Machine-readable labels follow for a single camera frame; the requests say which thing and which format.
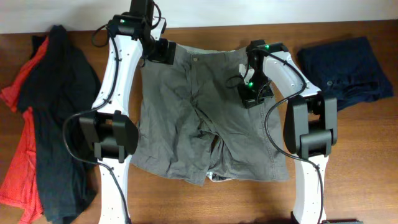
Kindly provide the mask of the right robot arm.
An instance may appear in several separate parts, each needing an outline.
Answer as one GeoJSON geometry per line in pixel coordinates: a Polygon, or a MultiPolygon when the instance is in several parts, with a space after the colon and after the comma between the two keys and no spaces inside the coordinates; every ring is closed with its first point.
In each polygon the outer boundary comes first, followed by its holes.
{"type": "Polygon", "coordinates": [[[237,85],[245,108],[260,105],[274,94],[274,84],[283,98],[271,106],[264,122],[282,103],[287,103],[279,153],[295,163],[293,223],[326,223],[324,178],[331,148],[337,141],[337,102],[312,84],[292,60],[282,43],[254,40],[246,47],[248,62],[240,66],[237,85]]]}

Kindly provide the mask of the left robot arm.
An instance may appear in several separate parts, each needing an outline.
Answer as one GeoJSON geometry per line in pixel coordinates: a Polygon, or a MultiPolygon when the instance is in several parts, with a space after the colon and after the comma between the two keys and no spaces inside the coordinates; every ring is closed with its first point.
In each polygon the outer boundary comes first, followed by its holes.
{"type": "Polygon", "coordinates": [[[173,64],[176,44],[161,37],[166,25],[151,0],[132,1],[104,25],[109,54],[103,82],[92,108],[76,114],[101,172],[100,223],[131,222],[127,180],[139,132],[129,118],[129,95],[139,62],[173,64]]]}

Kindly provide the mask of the grey shorts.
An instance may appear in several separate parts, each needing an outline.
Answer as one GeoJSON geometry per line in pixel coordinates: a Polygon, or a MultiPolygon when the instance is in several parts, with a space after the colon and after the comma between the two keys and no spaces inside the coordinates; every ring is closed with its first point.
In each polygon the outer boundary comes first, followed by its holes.
{"type": "Polygon", "coordinates": [[[131,162],[195,185],[207,177],[287,180],[275,99],[247,109],[234,87],[246,62],[244,49],[218,52],[183,45],[171,65],[146,62],[139,142],[131,162]]]}

